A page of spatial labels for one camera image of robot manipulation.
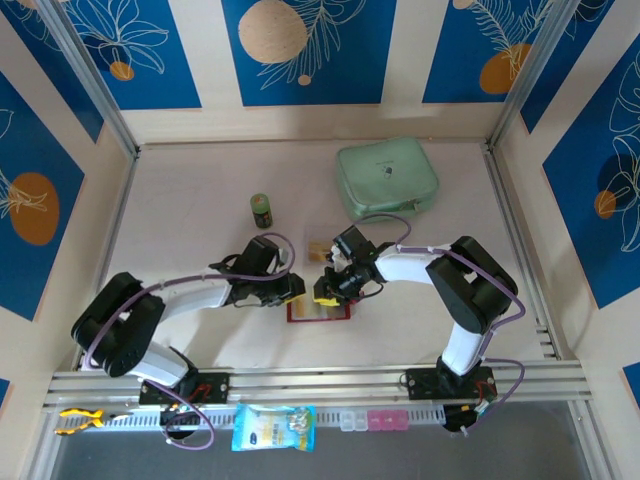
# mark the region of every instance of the green pouch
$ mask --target green pouch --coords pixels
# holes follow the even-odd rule
[[[340,196],[354,221],[377,212],[410,217],[428,210],[439,186],[420,143],[409,137],[343,148],[337,175]]]

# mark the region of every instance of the orange circle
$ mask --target orange circle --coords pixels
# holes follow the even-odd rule
[[[616,211],[616,196],[609,190],[603,190],[596,197],[593,206],[600,218],[611,218]]]
[[[111,75],[123,82],[128,82],[133,78],[133,68],[128,63],[113,62],[109,65],[109,71]]]
[[[60,218],[58,193],[53,183],[39,173],[23,173],[11,184],[9,197],[15,201],[9,211],[11,224],[20,238],[36,246],[49,243]]]
[[[531,45],[519,43],[509,50],[495,54],[485,63],[480,74],[480,88],[486,93],[508,93],[520,72]]]

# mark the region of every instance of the wall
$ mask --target wall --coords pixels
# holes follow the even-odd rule
[[[621,478],[636,478],[640,468],[640,443],[637,437],[640,412],[622,376],[623,366],[640,360],[637,340],[640,338],[637,315],[640,290],[608,304],[600,302],[601,308],[598,308],[574,246],[575,242],[580,241],[580,236],[574,232],[572,242],[556,203],[556,198],[564,197],[562,185],[556,185],[554,192],[542,165],[550,156],[554,157],[554,162],[559,160],[560,163],[576,164],[576,174],[573,180],[565,179],[565,187],[571,191],[594,190],[594,194],[588,204],[575,205],[574,208],[580,214],[594,219],[594,222],[603,221],[594,210],[598,193],[595,179],[591,184],[581,177],[581,173],[591,168],[594,162],[602,162],[603,158],[596,152],[598,149],[594,148],[593,154],[584,154],[576,149],[564,154],[563,158],[555,158],[559,150],[555,150],[553,155],[552,152],[639,34],[640,10],[637,0],[617,0],[532,133],[529,135],[524,123],[518,119],[499,149],[529,227],[552,313],[562,326],[570,348],[582,361],[604,432],[615,452]],[[599,118],[592,118],[592,125],[587,124],[584,131],[578,132],[582,133],[584,142],[590,142],[592,126],[601,122],[605,127],[608,126],[615,93],[607,110],[600,111]],[[578,124],[585,125],[584,119]],[[610,139],[603,144],[604,147],[611,148]],[[621,237],[621,213],[615,215],[617,217],[612,219],[618,218],[618,221],[611,223],[609,228]],[[590,234],[589,231],[584,232],[584,235]],[[605,243],[604,237],[600,242],[592,242],[591,252],[608,249]],[[633,277],[638,281],[638,270],[633,264],[638,261],[639,254],[629,252],[627,255],[630,255],[626,257],[629,270],[608,278],[613,289],[619,289],[625,277]],[[609,264],[603,261],[602,267],[606,268]]]
[[[551,4],[71,0],[63,5],[137,139],[147,143],[486,137]],[[91,6],[104,7],[108,27]],[[120,9],[124,14],[118,16]],[[119,28],[120,37],[113,33]]]
[[[2,74],[84,173],[33,319],[0,308],[0,378],[11,382],[0,411],[0,479],[13,480],[18,478],[28,454],[52,372],[74,348],[70,327],[94,293],[105,239],[129,162],[108,128],[102,128],[94,143],[78,120],[78,112],[72,112],[2,15],[0,45]],[[39,143],[40,138],[25,139],[30,141]],[[11,152],[3,148],[4,143],[0,143],[0,167],[15,163]],[[50,151],[41,153],[45,158],[52,156]],[[58,186],[61,199],[67,187],[64,182]],[[0,221],[11,225],[7,223],[9,215]],[[2,237],[0,241],[6,250],[8,239]],[[29,272],[17,269],[14,274],[18,281]]]

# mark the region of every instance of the black mounting bracket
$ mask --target black mounting bracket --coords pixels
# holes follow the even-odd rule
[[[455,388],[450,383],[443,382],[442,371],[438,367],[410,368],[405,375],[409,400],[468,400],[478,398],[480,392],[477,383],[495,385],[490,367],[478,366]]]
[[[226,404],[229,395],[229,374],[198,372],[194,378],[191,403]],[[176,400],[148,383],[140,388],[140,405],[173,405]]]

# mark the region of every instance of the small green bottle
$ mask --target small green bottle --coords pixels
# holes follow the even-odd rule
[[[251,197],[250,203],[251,211],[253,212],[253,221],[256,222],[258,228],[269,228],[273,225],[269,197],[264,193],[256,193]]]

